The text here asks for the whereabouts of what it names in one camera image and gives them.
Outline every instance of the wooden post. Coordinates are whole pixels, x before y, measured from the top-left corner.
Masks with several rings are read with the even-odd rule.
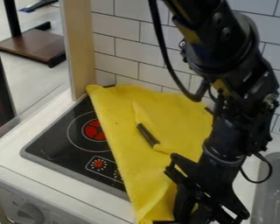
[[[70,67],[73,99],[95,84],[95,49],[90,0],[60,0],[66,55]]]

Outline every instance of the red heating zone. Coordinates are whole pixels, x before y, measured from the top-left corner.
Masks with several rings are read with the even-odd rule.
[[[84,134],[90,140],[105,141],[105,134],[98,119],[89,122],[84,128]]]

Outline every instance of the black cable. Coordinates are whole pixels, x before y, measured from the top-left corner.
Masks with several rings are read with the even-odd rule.
[[[164,63],[166,64],[167,69],[168,69],[171,77],[173,78],[175,83],[178,85],[180,90],[183,92],[183,94],[187,98],[189,98],[193,102],[200,102],[202,97],[198,97],[196,94],[191,94],[184,87],[183,83],[179,80],[179,77],[175,74],[175,72],[173,70],[173,67],[172,67],[172,63],[170,62],[170,59],[169,59],[169,56],[168,56],[166,43],[165,43],[165,40],[164,40],[164,34],[163,34],[163,30],[162,30],[162,25],[161,25],[161,19],[160,19],[159,13],[158,13],[157,0],[149,0],[149,4],[150,4],[150,13],[151,13],[151,16],[152,16],[152,22],[154,24],[155,32],[156,32],[156,35],[157,35],[157,40],[158,40],[158,43],[160,45],[161,53],[162,53],[163,58],[164,58]]]
[[[268,176],[267,176],[265,179],[263,179],[263,180],[254,181],[254,180],[250,179],[250,178],[247,176],[247,174],[246,174],[245,171],[242,169],[242,167],[240,168],[240,172],[241,172],[241,175],[243,175],[243,177],[244,177],[247,181],[249,181],[249,182],[251,182],[251,183],[253,183],[253,184],[257,184],[257,185],[258,185],[258,184],[262,184],[262,183],[266,182],[268,179],[270,179],[270,177],[272,176],[272,173],[273,173],[273,166],[272,166],[272,164],[271,164],[265,157],[263,157],[259,152],[255,153],[255,156],[258,157],[259,159],[261,159],[264,163],[266,163],[266,164],[268,165],[268,167],[269,167]]]
[[[213,102],[217,102],[217,98],[216,98],[216,97],[213,95],[213,93],[212,93],[212,87],[211,87],[211,86],[208,88],[207,91],[208,91],[208,94],[210,95],[212,101],[213,101]]]

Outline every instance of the burner ring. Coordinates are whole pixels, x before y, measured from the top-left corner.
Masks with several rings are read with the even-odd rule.
[[[103,134],[101,125],[100,125],[99,127],[95,127],[94,125],[91,125],[91,123],[94,123],[94,122],[96,122],[96,121],[97,121],[98,124],[100,125],[100,121],[99,121],[97,118],[92,119],[92,120],[86,122],[86,123],[83,125],[83,127],[81,128],[81,134],[82,134],[86,139],[88,139],[89,141],[93,141],[93,142],[97,142],[97,143],[106,142],[107,140],[106,140],[105,135]],[[103,140],[94,139],[95,136],[90,136],[90,135],[88,135],[88,133],[87,133],[87,127],[95,129],[96,135],[103,134],[103,136],[102,136]]]
[[[67,127],[67,139],[76,148],[88,152],[110,151],[106,140],[97,141],[85,136],[83,130],[90,122],[98,120],[94,111],[79,115],[72,120]]]

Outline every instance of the control panel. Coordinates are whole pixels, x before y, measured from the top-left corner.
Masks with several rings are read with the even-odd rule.
[[[15,224],[78,224],[65,215],[50,211],[29,199],[0,187],[0,203],[6,218]]]

